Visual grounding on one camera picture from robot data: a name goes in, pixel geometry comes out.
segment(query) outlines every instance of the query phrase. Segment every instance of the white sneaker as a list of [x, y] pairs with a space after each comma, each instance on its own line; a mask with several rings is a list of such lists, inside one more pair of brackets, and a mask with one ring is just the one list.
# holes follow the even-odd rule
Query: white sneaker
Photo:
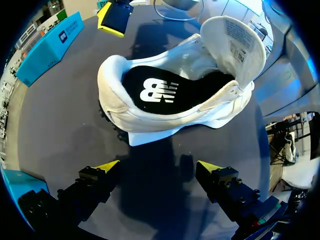
[[108, 57], [98, 71], [99, 100], [131, 146], [189, 125], [220, 128], [248, 104], [265, 62], [252, 29], [228, 16], [212, 17], [200, 35], [157, 56]]

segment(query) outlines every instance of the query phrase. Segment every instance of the blue panel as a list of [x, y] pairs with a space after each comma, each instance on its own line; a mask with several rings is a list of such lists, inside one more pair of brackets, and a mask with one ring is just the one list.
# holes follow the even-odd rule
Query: blue panel
[[23, 216], [24, 220], [28, 222], [24, 214], [20, 210], [20, 207], [18, 205], [18, 198], [20, 198], [23, 194], [26, 194], [31, 190], [34, 190], [36, 193], [39, 192], [41, 189], [44, 189], [45, 191], [49, 192], [47, 184], [44, 181], [30, 176], [22, 171], [3, 169], [1, 172], [3, 174], [5, 185], [12, 197], [12, 200], [14, 201], [16, 207]]
[[16, 76], [30, 87], [42, 74], [61, 61], [83, 28], [84, 23], [79, 12], [64, 19], [34, 45]]

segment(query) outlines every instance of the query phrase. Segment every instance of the blue box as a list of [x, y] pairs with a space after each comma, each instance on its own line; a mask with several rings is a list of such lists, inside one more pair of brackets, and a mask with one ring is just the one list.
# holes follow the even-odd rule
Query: blue box
[[79, 12], [64, 19], [34, 45], [21, 63], [16, 76], [30, 87], [42, 74], [61, 61], [84, 26]]

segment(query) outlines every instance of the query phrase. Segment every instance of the gray table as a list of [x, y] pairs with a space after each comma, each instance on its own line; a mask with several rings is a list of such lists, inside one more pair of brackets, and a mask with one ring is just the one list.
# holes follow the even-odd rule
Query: gray table
[[[101, 118], [97, 72], [110, 55], [128, 59], [160, 54], [198, 33], [196, 22], [164, 21], [151, 6], [135, 7], [124, 38], [97, 30], [97, 17], [62, 61], [27, 91], [20, 114], [18, 155], [23, 171], [45, 179], [50, 193], [65, 189], [86, 166], [116, 159], [120, 185], [80, 227], [109, 240], [230, 239], [237, 225], [211, 204], [194, 177], [197, 160], [232, 166], [264, 200], [269, 187], [269, 147], [253, 96], [220, 129], [197, 125], [172, 137], [128, 147]], [[180, 161], [192, 155], [193, 162]]]

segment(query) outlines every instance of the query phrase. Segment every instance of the black insole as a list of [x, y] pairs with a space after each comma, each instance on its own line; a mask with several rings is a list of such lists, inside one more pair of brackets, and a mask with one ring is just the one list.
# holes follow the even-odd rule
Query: black insole
[[122, 85], [142, 111], [170, 115], [205, 102], [234, 79], [232, 75], [213, 71], [199, 80], [189, 80], [160, 68], [136, 66], [124, 74]]

